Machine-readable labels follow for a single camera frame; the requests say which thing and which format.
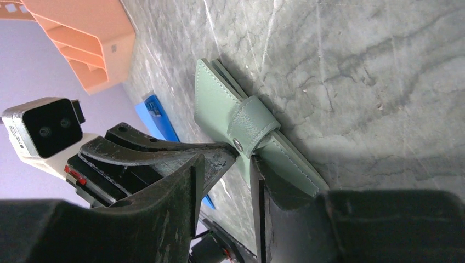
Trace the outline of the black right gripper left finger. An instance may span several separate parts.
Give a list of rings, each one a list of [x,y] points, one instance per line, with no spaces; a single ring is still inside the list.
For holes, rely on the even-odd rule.
[[[205,158],[110,207],[1,201],[1,262],[187,262]]]

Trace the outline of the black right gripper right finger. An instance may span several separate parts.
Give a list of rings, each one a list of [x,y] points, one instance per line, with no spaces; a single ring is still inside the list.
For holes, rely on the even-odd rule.
[[[312,197],[250,162],[259,262],[464,262],[464,203],[436,190]]]

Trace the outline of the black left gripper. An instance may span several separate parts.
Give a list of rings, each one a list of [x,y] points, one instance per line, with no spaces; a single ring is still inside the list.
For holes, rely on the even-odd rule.
[[[176,171],[195,155],[204,156],[205,196],[236,162],[239,153],[228,143],[183,143],[154,138],[127,123],[96,134],[65,135],[42,132],[21,139],[21,160],[66,181],[92,207],[111,206],[127,191],[101,175],[84,157],[124,167],[149,166],[162,176]]]

